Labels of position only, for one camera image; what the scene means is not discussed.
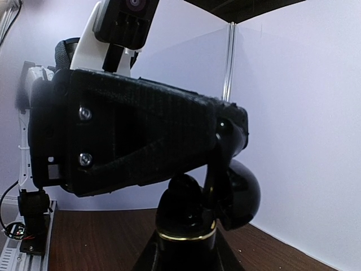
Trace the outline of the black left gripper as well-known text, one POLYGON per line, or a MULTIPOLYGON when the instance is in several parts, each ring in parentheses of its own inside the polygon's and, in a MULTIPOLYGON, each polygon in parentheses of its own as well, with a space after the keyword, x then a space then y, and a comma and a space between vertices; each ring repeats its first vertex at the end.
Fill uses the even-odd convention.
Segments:
POLYGON ((72 193, 67 180, 67 111, 70 69, 59 69, 51 80, 37 79, 30 94, 29 147, 32 177, 39 189, 60 186, 72 193))

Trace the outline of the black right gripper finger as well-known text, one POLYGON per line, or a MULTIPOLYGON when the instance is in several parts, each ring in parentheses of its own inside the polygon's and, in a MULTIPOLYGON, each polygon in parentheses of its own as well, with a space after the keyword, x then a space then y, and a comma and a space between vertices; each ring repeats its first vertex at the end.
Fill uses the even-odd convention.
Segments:
POLYGON ((198 240, 176 241, 154 231, 132 270, 244 270, 218 228, 198 240))

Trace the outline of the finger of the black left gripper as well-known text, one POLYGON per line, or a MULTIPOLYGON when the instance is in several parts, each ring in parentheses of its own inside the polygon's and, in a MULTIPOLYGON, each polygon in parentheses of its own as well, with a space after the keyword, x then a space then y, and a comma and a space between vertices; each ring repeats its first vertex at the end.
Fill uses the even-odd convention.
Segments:
POLYGON ((69 77, 67 120, 67 184, 78 197, 162 182, 207 164, 221 121, 241 133, 236 154, 248 143, 248 115, 235 103, 81 69, 69 77))

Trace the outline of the black earbud charging case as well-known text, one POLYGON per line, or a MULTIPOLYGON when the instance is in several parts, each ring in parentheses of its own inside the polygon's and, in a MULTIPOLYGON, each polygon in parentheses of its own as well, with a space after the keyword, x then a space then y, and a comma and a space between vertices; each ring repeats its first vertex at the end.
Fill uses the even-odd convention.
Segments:
POLYGON ((256 176, 235 159, 211 160, 204 186, 183 173, 174 176, 159 201, 156 239, 161 248, 214 243, 217 223, 227 231, 251 222, 261 189, 256 176))

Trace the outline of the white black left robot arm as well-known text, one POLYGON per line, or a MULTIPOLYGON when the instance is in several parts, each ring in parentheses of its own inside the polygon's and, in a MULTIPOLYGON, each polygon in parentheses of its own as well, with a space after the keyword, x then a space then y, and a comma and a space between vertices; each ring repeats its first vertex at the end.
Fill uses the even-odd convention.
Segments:
POLYGON ((249 222, 256 207, 234 157, 248 144, 248 115, 234 103, 167 84, 58 67, 17 96, 27 116, 32 180, 77 197, 146 186, 206 165, 194 196, 223 226, 249 222))

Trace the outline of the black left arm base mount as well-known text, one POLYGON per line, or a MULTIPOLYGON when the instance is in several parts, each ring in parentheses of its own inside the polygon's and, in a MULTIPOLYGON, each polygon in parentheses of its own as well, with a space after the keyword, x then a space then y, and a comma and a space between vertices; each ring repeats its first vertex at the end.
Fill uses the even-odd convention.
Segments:
POLYGON ((47 212, 52 212, 49 195, 44 190, 27 192, 22 189, 17 197, 20 216, 23 222, 12 222, 1 227, 6 237, 24 241, 26 239, 42 240, 47 237, 47 212))

